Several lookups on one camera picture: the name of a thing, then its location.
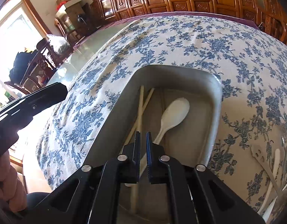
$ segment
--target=silver rivet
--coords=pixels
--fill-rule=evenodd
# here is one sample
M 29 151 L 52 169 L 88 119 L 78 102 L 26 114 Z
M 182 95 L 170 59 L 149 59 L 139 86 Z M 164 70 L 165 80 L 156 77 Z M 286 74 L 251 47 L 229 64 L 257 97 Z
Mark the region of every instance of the silver rivet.
M 84 166 L 82 166 L 81 170 L 83 172 L 88 172 L 91 170 L 91 166 L 90 165 L 84 165 Z
M 169 161 L 170 158 L 169 158 L 169 156 L 167 156 L 167 155 L 163 155 L 163 156 L 160 157 L 160 160 L 161 160 L 161 161 Z
M 118 159 L 119 161 L 126 161 L 127 158 L 128 158 L 128 157 L 127 157 L 126 155 L 124 155 L 124 154 L 118 155 L 118 157 L 117 157 L 117 159 Z
M 204 172 L 206 170 L 206 166 L 202 165 L 202 164 L 199 164 L 199 165 L 196 166 L 196 170 L 200 171 L 200 172 Z

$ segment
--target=floral tablecloth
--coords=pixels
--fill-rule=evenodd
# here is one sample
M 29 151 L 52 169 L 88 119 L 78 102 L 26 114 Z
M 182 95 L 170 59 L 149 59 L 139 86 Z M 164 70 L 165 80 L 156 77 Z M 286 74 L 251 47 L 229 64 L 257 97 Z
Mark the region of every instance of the floral tablecloth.
M 221 180 L 258 210 L 269 179 L 250 146 L 284 152 L 287 126 L 287 46 L 236 22 L 197 16 L 134 21 L 85 65 L 45 128 L 37 158 L 52 189 L 76 171 L 134 72 L 150 64 L 197 68 L 224 85 L 221 120 L 208 164 Z M 277 183 L 287 181 L 287 161 Z

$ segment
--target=white plastic bag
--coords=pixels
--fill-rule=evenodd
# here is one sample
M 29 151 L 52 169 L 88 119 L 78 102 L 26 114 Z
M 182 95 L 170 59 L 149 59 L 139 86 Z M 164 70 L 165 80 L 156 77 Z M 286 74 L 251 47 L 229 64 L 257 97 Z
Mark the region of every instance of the white plastic bag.
M 47 35 L 50 45 L 53 46 L 54 51 L 62 55 L 69 47 L 70 44 L 64 37 L 56 35 Z

